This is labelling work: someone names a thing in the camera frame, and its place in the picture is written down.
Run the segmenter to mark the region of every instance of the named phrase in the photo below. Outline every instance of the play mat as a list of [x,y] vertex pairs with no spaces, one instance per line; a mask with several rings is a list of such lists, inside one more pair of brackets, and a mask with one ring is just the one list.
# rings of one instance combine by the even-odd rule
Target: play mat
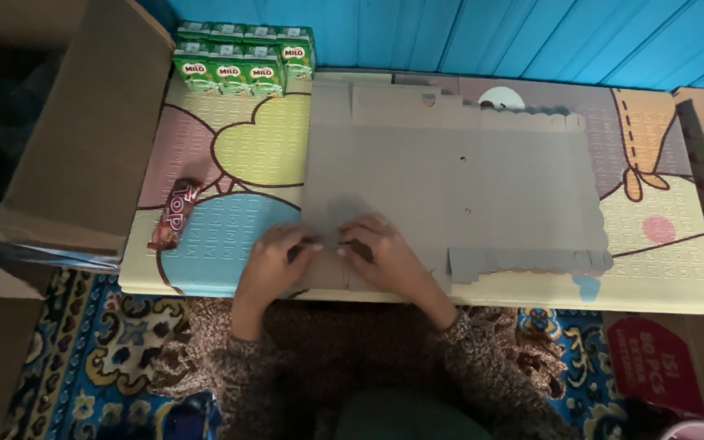
[[[186,321],[185,298],[126,295],[115,275],[58,271],[48,289],[34,340],[2,438],[216,438],[220,415],[209,393],[182,400],[148,392],[150,360]],[[541,330],[563,354],[566,393],[550,403],[583,438],[631,438],[629,401],[616,390],[601,314],[525,308],[518,325]],[[169,437],[176,414],[199,419],[196,431]]]
[[[664,92],[532,81],[319,74],[323,81],[442,87],[467,105],[584,117],[613,267],[604,275],[503,272],[455,284],[470,305],[704,313],[704,219],[672,97]],[[127,293],[230,296],[251,244],[300,219],[309,81],[283,98],[189,93],[174,78],[121,264]],[[177,177],[205,182],[177,249],[146,247]],[[431,175],[426,172],[425,178]],[[396,301],[376,292],[308,290],[301,299]]]

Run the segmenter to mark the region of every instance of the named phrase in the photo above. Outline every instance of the person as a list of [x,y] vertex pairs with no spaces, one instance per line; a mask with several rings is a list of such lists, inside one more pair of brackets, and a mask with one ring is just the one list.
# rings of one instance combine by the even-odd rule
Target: person
[[[231,301],[190,299],[191,335],[177,334],[165,345],[152,389],[181,396],[209,388],[221,412],[220,438],[576,436],[496,349],[493,324],[455,307],[395,225],[368,215],[341,225],[339,236],[346,245],[337,252],[360,277],[412,306],[383,312],[346,304],[324,321],[311,307],[333,305],[301,306],[304,314],[292,321],[269,315],[323,251],[305,227],[276,225],[252,246]],[[276,302],[291,308],[291,316],[295,303],[310,305]],[[355,307],[365,310],[350,312]],[[347,326],[353,337],[334,333],[355,313],[363,318]],[[298,320],[310,323],[317,342],[310,347],[306,336],[294,337],[298,343],[280,347],[289,345]],[[395,336],[396,344],[373,348],[383,336]],[[341,354],[328,360],[332,352]],[[382,366],[384,359],[393,362]],[[407,365],[408,359],[416,362]]]

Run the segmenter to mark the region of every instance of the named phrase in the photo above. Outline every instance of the red printed label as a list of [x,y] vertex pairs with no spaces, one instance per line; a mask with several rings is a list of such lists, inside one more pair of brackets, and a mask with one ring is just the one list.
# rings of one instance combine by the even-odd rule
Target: red printed label
[[619,392],[648,403],[704,416],[689,346],[650,319],[620,319],[607,330]]

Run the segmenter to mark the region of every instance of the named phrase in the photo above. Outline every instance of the milo carton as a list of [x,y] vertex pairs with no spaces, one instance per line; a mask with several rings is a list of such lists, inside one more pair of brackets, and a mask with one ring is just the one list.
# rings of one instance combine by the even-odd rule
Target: milo carton
[[287,77],[297,79],[314,77],[316,57],[314,32],[310,27],[277,27],[276,41],[282,52],[282,63]]
[[276,28],[273,26],[247,26],[243,42],[255,45],[276,43]]
[[193,40],[200,38],[208,38],[208,35],[210,35],[211,27],[213,27],[213,23],[211,23],[210,21],[201,22],[183,20],[181,21],[181,23],[178,24],[178,35],[181,38],[188,38]]
[[208,39],[212,42],[240,43],[245,31],[245,24],[214,23]]
[[213,45],[209,60],[213,65],[213,77],[222,95],[251,95],[243,63],[245,48],[239,44]]
[[210,43],[205,40],[183,40],[173,52],[173,63],[193,92],[219,93],[209,63]]
[[249,45],[243,55],[252,95],[283,96],[286,82],[284,66],[274,45]]

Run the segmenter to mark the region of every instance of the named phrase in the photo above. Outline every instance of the patterned carpet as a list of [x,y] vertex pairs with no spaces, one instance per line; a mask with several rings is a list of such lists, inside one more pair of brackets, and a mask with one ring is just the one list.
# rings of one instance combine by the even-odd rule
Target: patterned carpet
[[[181,297],[123,295],[115,275],[58,273],[2,437],[161,440],[175,429],[171,416],[181,413],[204,417],[203,432],[194,438],[215,438],[220,415],[209,393],[176,401],[146,389],[151,358],[184,322]],[[627,415],[612,379],[601,315],[526,308],[519,325],[544,331],[564,348],[567,392],[551,404],[585,438],[624,438]]]

